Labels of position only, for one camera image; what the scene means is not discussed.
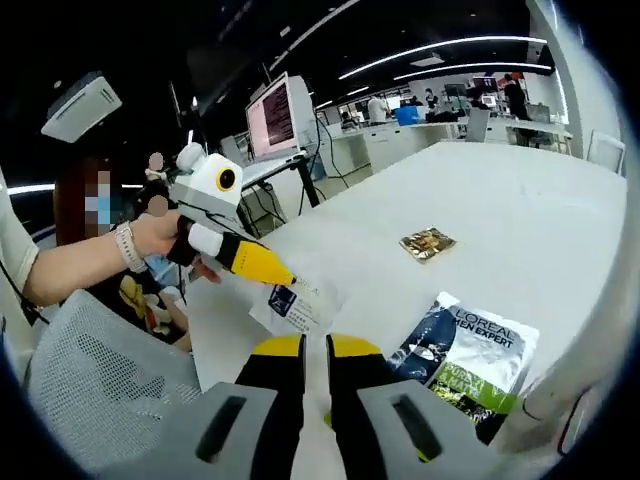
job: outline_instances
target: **wristwatch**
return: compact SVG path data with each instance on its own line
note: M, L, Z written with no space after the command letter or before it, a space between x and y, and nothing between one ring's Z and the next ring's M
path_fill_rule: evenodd
M136 252L133 243L133 231L129 222L124 222L116 228L116 244L129 270L134 273L140 273L147 269L147 264Z

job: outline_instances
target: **chair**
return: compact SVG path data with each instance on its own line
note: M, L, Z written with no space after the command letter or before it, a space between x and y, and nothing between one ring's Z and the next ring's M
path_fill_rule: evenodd
M594 130L591 132L586 160L622 175L625 149L625 144L620 140Z
M27 390L51 433L90 472L151 449L167 415L201 393L189 354L85 291L71 295L44 332Z
M489 110L472 108L469 112L469 122L467 123L466 142L484 143L487 137L487 125L489 124Z

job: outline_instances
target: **ceiling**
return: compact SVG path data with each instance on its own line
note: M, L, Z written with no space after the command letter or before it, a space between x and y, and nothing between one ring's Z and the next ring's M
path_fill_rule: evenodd
M268 83L266 72L271 78L283 71L302 75L316 92L316 104L339 102L361 86L377 90L406 83L394 82L393 77L421 70L410 62L427 55L418 53L338 80L363 64L438 41L527 36L530 28L524 0L360 0L269 69L343 1L183 0L133 5L115 0L108 9L89 10L86 3L78 8L38 5L38 15L32 14L35 6L21 3L17 8L24 12L14 15L28 16L27 28L18 37L6 30L0 33L5 71L0 79L0 141L5 152L1 166L7 184L52 183L64 168L85 156L108 157L124 183L142 183L149 154L175 155L190 129L196 130L196 140L203 131L209 142L246 130L244 107L251 93ZM526 62L527 49L524 42L483 42L436 52L446 62L443 65L449 65ZM104 74L123 106L76 144L41 135L49 106L91 71ZM58 81L61 86L56 89ZM190 109L194 95L203 114L201 123ZM27 195L14 197L14 206L24 219L33 211L33 202L44 202L42 210L48 212L50 201L47 194Z

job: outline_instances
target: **small gold packet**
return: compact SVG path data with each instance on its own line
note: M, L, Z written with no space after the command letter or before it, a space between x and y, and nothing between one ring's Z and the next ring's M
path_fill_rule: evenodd
M456 241L447 237L437 228L431 227L400 240L400 245L416 260L425 261L455 245Z

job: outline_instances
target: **green label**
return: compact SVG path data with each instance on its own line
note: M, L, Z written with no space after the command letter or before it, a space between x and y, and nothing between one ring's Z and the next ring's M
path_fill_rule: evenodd
M518 398L517 395L506 393L479 376L449 362L444 363L437 380L496 413L509 413Z

